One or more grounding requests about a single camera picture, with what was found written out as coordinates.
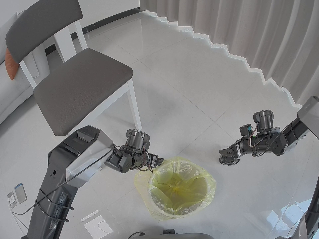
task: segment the sofa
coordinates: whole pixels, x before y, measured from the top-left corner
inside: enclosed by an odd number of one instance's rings
[[[24,61],[36,83],[50,73],[43,44],[28,54]],[[0,64],[0,123],[32,94],[33,88],[21,67],[12,81],[8,76],[5,62]]]

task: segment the chair backrest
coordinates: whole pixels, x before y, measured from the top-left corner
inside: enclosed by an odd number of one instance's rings
[[[46,39],[81,18],[78,0],[39,0],[26,9],[6,35],[12,58],[20,63]]]

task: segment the chair seat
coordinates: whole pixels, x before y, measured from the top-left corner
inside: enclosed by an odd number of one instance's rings
[[[33,94],[54,135],[66,135],[132,76],[129,66],[87,48],[44,78]]]

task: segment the white chair frame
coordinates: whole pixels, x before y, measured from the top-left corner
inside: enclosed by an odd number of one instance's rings
[[[76,26],[76,32],[78,35],[78,39],[80,41],[80,45],[82,50],[87,48],[87,43],[84,37],[84,34],[81,29],[80,22],[77,20],[75,22]],[[22,60],[20,62],[20,66],[26,75],[28,81],[30,82],[33,89],[37,86],[35,83],[32,75],[30,74],[30,71],[28,70],[26,63]],[[134,86],[132,79],[129,79],[124,85],[122,85],[117,91],[115,91],[112,95],[110,95],[107,99],[105,99],[102,103],[100,103],[93,111],[91,111],[78,125],[76,125],[67,135],[70,135],[75,130],[84,127],[86,125],[89,125],[89,123],[94,120],[97,116],[99,116],[102,112],[104,112],[112,103],[114,103],[117,99],[119,99],[122,95],[127,93],[129,102],[130,102],[130,108],[134,119],[135,128],[137,130],[142,129],[140,116],[138,113],[138,105],[136,102],[135,92],[134,92]]]

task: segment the black baseboard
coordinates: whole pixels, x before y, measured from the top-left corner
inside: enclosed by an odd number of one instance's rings
[[[143,11],[143,10],[141,10],[140,7],[137,7],[137,8],[131,9],[131,10],[127,10],[127,11],[123,11],[121,13],[115,14],[111,17],[102,19],[102,20],[95,22],[91,25],[83,27],[82,28],[83,34],[89,33],[90,31],[95,30],[101,26],[108,24],[108,23],[111,23],[111,22],[116,21],[118,19],[125,18],[127,16],[136,14],[136,13],[141,12],[141,11]],[[72,40],[76,39],[77,37],[78,37],[77,32],[74,32],[71,34]],[[49,55],[51,52],[53,52],[55,50],[56,50],[56,46],[55,46],[55,44],[52,44],[51,46],[49,46],[45,49],[45,53],[46,53],[46,55]]]

